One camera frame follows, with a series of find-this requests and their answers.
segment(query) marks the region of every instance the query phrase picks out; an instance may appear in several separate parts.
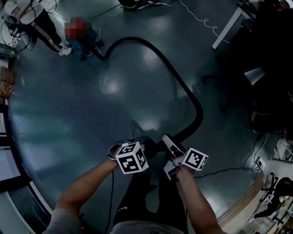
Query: table leg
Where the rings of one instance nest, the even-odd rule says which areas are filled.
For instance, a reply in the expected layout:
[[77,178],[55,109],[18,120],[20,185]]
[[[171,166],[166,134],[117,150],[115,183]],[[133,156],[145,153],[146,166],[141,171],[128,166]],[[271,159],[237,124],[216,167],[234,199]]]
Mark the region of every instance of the table leg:
[[220,42],[224,39],[226,34],[230,31],[232,26],[235,24],[235,22],[241,16],[242,12],[243,12],[243,10],[240,7],[238,7],[237,10],[235,11],[235,13],[233,14],[233,16],[231,17],[231,19],[229,20],[228,24],[224,27],[224,29],[221,32],[221,34],[219,35],[219,37],[217,38],[215,43],[212,45],[213,49],[216,49],[218,47]]

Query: floor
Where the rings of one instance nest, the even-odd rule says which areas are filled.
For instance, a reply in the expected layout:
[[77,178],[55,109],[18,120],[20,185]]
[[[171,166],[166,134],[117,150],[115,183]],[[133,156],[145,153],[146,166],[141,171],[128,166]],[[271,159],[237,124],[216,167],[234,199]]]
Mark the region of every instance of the floor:
[[[236,9],[235,0],[184,0],[199,18],[209,18],[218,33]],[[48,8],[54,8],[49,1]],[[100,0],[74,3],[62,0],[57,14],[65,19],[82,16],[102,28],[107,48],[122,37],[136,36],[153,43],[168,58],[201,102],[204,120],[198,131],[183,142],[209,155],[204,170],[197,175],[229,167],[239,167],[240,159],[252,148],[256,134],[248,123],[248,111],[236,102],[223,115],[219,105],[226,97],[226,84],[201,83],[205,73],[219,71],[211,46],[216,40],[212,29],[196,21],[179,3],[127,12],[118,2]],[[60,35],[64,20],[50,15]],[[239,23],[232,30],[237,31]],[[9,112],[15,140],[23,163],[47,203],[54,207],[66,187],[78,176],[106,159],[108,148],[118,140],[131,138],[132,129],[156,142],[162,133],[176,134],[188,126],[196,112],[186,93],[160,59],[137,43],[117,47],[108,61],[95,56],[81,62],[77,52],[59,57],[42,42],[19,55],[14,70],[16,85]],[[261,153],[268,158],[277,140],[269,136]],[[151,162],[151,172],[162,170],[163,155]],[[198,179],[197,182],[221,216],[247,191],[254,181],[252,172],[233,170]],[[112,219],[130,175],[115,172]],[[104,232],[108,220],[111,177],[99,187],[82,208],[83,219]],[[148,198],[150,210],[157,209],[157,190]]]

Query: t-shirt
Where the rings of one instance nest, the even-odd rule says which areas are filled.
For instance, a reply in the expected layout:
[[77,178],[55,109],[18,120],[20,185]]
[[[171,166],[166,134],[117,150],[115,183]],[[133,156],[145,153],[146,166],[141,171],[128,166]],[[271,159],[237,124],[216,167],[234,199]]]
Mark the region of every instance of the t-shirt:
[[[116,224],[110,234],[183,234],[174,227],[147,221],[125,221]],[[53,211],[51,222],[43,234],[82,234],[78,217],[66,209]]]
[[[11,16],[11,13],[18,8],[19,11],[22,11],[28,4],[30,4],[31,0],[8,0],[4,6],[4,12]],[[32,2],[33,9],[36,12],[36,17],[38,17],[42,11],[43,6],[38,2],[38,0],[34,0]],[[19,19],[22,24],[29,24],[35,19],[35,12],[30,6],[24,15]]]

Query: gray shirt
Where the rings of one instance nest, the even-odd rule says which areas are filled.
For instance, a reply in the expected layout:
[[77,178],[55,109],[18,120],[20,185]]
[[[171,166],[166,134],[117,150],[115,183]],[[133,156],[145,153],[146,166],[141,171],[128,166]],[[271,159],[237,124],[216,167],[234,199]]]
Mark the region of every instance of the gray shirt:
[[[110,234],[183,234],[171,226],[146,221],[125,221],[116,224]],[[65,209],[53,211],[51,222],[43,234],[82,234],[78,217]]]

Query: black hose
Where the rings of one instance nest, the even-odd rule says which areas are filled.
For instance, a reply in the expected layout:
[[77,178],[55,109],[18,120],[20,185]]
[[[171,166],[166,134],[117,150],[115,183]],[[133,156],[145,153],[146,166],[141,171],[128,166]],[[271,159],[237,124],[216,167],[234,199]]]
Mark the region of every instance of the black hose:
[[[162,54],[161,51],[159,51],[154,45],[149,43],[148,41],[141,39],[139,37],[124,37],[122,39],[119,39],[118,41],[114,42],[109,49],[107,50],[105,56],[100,55],[96,50],[93,50],[93,53],[101,60],[107,60],[112,53],[113,49],[118,46],[120,43],[124,41],[137,41],[141,44],[149,47],[167,66],[167,68],[172,72],[172,74],[175,76],[176,80],[179,82],[179,84],[182,86],[184,91],[187,93],[188,97],[192,101],[195,109],[196,109],[196,117],[194,121],[185,129],[183,129],[180,133],[173,136],[175,142],[182,142],[188,137],[190,137],[201,125],[201,122],[203,120],[203,111],[200,102],[197,100],[197,98],[194,96],[194,94],[190,91],[190,89],[187,87],[185,82],[182,80],[182,78],[179,76],[175,68],[171,65],[171,63],[167,60],[167,58]],[[166,147],[163,143],[163,141],[160,141],[157,144],[157,152],[160,151],[166,151]]]

